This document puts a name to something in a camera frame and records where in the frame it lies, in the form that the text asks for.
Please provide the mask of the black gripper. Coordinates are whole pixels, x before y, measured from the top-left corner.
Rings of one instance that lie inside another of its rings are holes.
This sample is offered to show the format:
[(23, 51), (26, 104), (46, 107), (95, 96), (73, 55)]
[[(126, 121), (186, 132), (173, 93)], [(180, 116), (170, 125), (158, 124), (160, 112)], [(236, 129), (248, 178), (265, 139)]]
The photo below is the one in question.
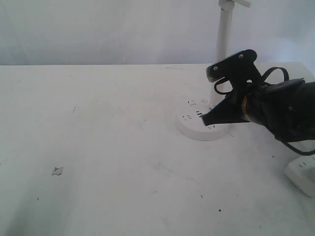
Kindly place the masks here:
[[(294, 79), (253, 90), (245, 110), (252, 122), (265, 126), (276, 138), (313, 138), (315, 83)], [(232, 96), (226, 96), (201, 119), (205, 126), (243, 122)]]

